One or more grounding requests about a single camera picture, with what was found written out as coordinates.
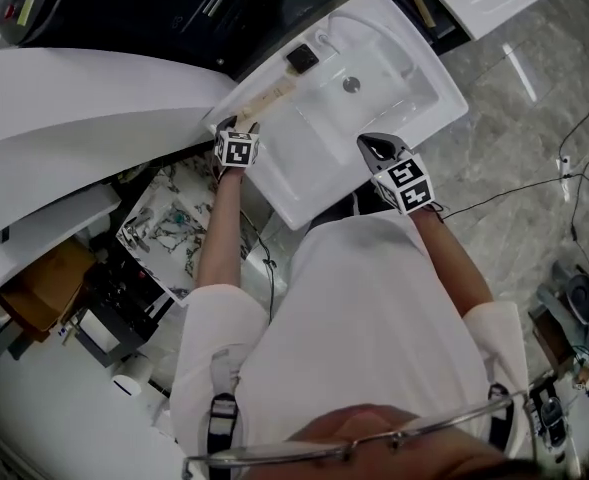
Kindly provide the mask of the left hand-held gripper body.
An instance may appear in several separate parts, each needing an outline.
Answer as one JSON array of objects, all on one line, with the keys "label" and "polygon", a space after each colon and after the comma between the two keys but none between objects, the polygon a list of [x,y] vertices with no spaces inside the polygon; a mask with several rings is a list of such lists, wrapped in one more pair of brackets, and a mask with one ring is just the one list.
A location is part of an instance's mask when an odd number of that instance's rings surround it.
[{"label": "left hand-held gripper body", "polygon": [[260,136],[222,130],[216,133],[214,155],[224,167],[248,168],[258,156]]}]

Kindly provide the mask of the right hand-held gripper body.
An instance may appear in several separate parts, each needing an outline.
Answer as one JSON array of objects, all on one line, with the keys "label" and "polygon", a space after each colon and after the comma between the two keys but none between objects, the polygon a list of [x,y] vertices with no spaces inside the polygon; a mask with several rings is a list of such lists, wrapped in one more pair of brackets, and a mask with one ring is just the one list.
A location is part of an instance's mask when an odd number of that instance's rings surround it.
[{"label": "right hand-held gripper body", "polygon": [[431,179],[419,154],[402,151],[397,160],[376,172],[372,181],[382,199],[401,215],[434,202]]}]

